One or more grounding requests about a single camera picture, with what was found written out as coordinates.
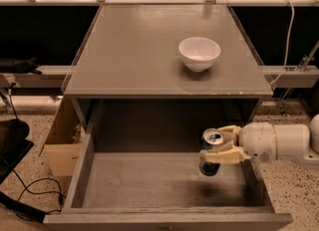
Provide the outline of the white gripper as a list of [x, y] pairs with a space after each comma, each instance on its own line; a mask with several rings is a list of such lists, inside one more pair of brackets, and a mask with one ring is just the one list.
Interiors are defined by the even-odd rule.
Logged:
[[204, 162], [237, 164], [247, 159], [272, 162], [276, 159], [276, 137], [269, 122], [252, 122], [243, 128], [237, 125], [219, 127], [223, 145], [199, 152]]

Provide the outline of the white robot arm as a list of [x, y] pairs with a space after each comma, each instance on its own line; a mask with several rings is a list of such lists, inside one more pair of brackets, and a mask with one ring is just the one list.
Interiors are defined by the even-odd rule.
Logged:
[[202, 143], [199, 168], [207, 176], [215, 175], [222, 164], [239, 164], [245, 160], [270, 163], [283, 159], [317, 169], [319, 115], [308, 125], [251, 122], [244, 127], [209, 128], [202, 134]]

